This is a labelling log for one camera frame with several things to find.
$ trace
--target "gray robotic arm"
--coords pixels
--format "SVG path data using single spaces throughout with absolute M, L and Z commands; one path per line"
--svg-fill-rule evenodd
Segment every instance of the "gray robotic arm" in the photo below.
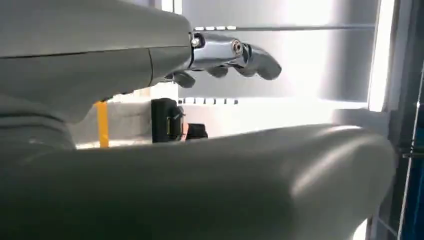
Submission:
M 65 123 L 106 96 L 170 73 L 280 73 L 259 47 L 191 34 L 183 16 L 2 0 L 0 33 L 1 239 L 344 240 L 390 186 L 390 142 L 352 126 L 75 150 Z

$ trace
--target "bright light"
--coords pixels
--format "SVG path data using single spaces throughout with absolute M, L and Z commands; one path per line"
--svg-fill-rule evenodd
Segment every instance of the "bright light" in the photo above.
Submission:
M 365 220 L 357 227 L 352 240 L 365 240 L 367 236 L 367 223 L 368 220 Z
M 173 12 L 173 0 L 162 0 L 162 10 L 166 12 Z
M 394 8 L 395 0 L 380 1 L 368 93 L 368 108 L 374 112 L 383 110 L 385 100 Z
M 183 14 L 183 0 L 173 1 L 174 13 Z

